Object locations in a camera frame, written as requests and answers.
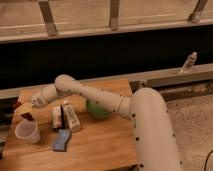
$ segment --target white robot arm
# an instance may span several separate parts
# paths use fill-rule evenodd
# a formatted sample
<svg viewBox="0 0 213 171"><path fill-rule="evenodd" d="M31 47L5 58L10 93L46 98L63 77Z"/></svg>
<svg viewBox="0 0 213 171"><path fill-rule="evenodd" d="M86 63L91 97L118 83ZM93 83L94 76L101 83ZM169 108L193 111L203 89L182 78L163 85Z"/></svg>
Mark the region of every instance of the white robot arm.
<svg viewBox="0 0 213 171"><path fill-rule="evenodd" d="M105 109L131 119L141 171L182 171L174 131L162 96L142 88L132 97L85 86L68 75L34 94L31 103L43 107L65 95L78 94Z"/></svg>

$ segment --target bottle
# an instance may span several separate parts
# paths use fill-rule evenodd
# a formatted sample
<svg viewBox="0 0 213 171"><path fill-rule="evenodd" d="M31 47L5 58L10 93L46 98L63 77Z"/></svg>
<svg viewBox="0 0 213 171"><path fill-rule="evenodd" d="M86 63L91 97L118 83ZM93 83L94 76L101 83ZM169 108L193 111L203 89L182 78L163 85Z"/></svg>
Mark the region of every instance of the bottle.
<svg viewBox="0 0 213 171"><path fill-rule="evenodd" d="M183 64L183 67L181 68L180 70L180 73L183 74L183 73L188 73L189 70L192 68L192 66L194 65L194 63L196 62L197 60L197 52L193 52L192 54L190 54L185 63Z"/></svg>
<svg viewBox="0 0 213 171"><path fill-rule="evenodd" d="M69 128L71 132L77 132L81 129L81 124L78 120L78 117L75 113L75 110L68 101L64 101L64 105L62 106L64 115L66 116Z"/></svg>

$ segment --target green bowl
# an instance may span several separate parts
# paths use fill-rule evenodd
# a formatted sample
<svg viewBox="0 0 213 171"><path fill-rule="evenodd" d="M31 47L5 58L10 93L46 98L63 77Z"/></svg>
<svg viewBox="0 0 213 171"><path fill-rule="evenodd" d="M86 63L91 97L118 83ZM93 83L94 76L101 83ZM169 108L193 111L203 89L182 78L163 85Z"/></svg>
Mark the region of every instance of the green bowl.
<svg viewBox="0 0 213 171"><path fill-rule="evenodd" d="M111 112L107 111L100 105L90 100L86 100L86 109L87 109L87 112L89 112L92 117L98 118L98 119L106 119L110 117L112 114Z"/></svg>

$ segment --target floor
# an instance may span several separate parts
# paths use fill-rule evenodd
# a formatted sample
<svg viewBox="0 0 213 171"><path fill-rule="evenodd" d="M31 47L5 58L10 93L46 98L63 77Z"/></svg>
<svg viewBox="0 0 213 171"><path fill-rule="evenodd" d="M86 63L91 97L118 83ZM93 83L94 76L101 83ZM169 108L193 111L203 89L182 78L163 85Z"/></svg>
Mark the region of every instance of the floor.
<svg viewBox="0 0 213 171"><path fill-rule="evenodd" d="M197 0L121 0L119 24L185 20L196 3ZM50 6L57 30L100 28L109 25L110 0L52 0ZM209 0L204 10L204 18L213 17L212 7L213 0ZM37 32L45 32L45 26L36 1L0 2L0 36Z"/></svg>

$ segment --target railing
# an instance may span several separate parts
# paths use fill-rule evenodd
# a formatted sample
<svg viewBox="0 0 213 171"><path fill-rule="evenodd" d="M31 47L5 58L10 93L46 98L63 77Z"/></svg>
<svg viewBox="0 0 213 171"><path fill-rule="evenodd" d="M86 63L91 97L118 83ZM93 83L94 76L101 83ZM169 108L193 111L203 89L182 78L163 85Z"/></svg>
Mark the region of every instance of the railing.
<svg viewBox="0 0 213 171"><path fill-rule="evenodd" d="M213 0L1 0L0 42L213 24Z"/></svg>

